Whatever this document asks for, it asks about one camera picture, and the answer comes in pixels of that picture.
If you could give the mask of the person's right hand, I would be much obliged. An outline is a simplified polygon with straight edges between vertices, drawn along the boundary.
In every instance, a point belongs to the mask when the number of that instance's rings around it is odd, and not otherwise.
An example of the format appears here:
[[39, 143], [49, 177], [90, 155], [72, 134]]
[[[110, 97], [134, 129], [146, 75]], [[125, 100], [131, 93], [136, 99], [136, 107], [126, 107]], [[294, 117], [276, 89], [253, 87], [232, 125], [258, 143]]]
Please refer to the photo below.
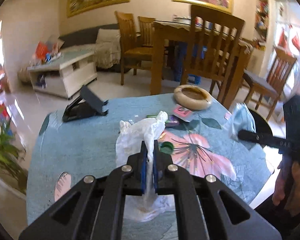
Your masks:
[[297, 161], [289, 163], [283, 158], [277, 168], [279, 175], [272, 196], [273, 204], [279, 206], [286, 200], [284, 209], [295, 217], [300, 214], [300, 164]]

